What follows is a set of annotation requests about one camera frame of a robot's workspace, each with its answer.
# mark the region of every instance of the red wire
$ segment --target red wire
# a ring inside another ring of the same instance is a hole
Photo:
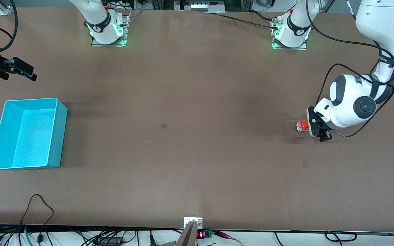
[[[233,237],[229,236],[229,239],[235,240],[235,241],[237,241],[238,243],[240,243],[241,246],[244,246],[244,245],[243,245],[238,239],[236,239],[236,238],[233,238]]]

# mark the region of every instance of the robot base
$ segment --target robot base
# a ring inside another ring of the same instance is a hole
[[[308,117],[308,128],[310,129],[311,137],[319,137],[320,142],[326,142],[332,139],[332,135],[329,133],[329,130],[331,130],[330,127],[314,112],[313,106],[306,109],[306,115]]]
[[[100,44],[91,35],[91,37],[92,37],[91,46],[92,47],[125,47],[127,45],[127,37],[129,34],[129,24],[130,24],[131,11],[130,11],[129,15],[122,15],[121,13],[118,13],[118,14],[122,18],[118,19],[118,25],[116,26],[116,31],[119,32],[120,34],[122,33],[122,36],[120,36],[118,39],[116,39],[115,42],[113,42],[111,44]]]

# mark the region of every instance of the metal bracket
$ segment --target metal bracket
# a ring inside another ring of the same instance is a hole
[[[203,218],[200,218],[200,217],[184,217],[183,218],[183,228],[186,227],[188,222],[193,221],[193,220],[197,221],[198,229],[203,229]]]
[[[296,48],[286,47],[285,45],[280,43],[280,41],[278,39],[275,38],[275,36],[279,35],[278,32],[280,31],[280,27],[283,25],[284,24],[281,22],[277,22],[277,23],[270,22],[270,26],[278,28],[278,30],[272,29],[270,31],[270,35],[272,36],[272,49],[274,49],[274,50],[307,50],[306,40],[308,39],[308,34],[306,35],[306,38],[305,38],[305,41],[303,41],[303,44],[300,45],[299,47],[296,47]]]
[[[127,45],[127,37],[129,35],[129,25],[130,25],[130,15],[131,15],[131,11],[129,13],[129,15],[122,15],[122,13],[117,13],[118,14],[118,23],[117,23],[117,31],[123,33],[123,35],[121,37],[119,37],[118,39],[116,39],[115,42],[111,43],[111,44],[100,44],[99,42],[97,42],[91,35],[92,37],[92,42],[91,42],[91,46],[92,47],[124,47]]]
[[[1,0],[0,0],[0,15],[9,15],[11,13],[11,6],[5,5]]]

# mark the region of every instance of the electrical connector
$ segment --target electrical connector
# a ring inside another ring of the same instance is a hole
[[[230,239],[230,236],[227,235],[227,234],[224,233],[224,232],[221,232],[221,231],[214,231],[214,230],[213,230],[212,232],[214,232],[214,235],[217,235],[217,236],[219,236],[219,237]]]
[[[37,242],[38,243],[43,242],[43,235],[42,234],[37,235]]]
[[[157,246],[155,242],[155,238],[152,235],[152,231],[150,231],[150,246]]]

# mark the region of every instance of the mounting plate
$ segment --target mounting plate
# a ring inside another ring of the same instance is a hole
[[[192,220],[197,221],[198,229],[203,229],[203,218],[200,218],[200,217],[184,217],[183,218],[183,228],[185,228],[186,225],[188,224],[188,222],[190,222]]]

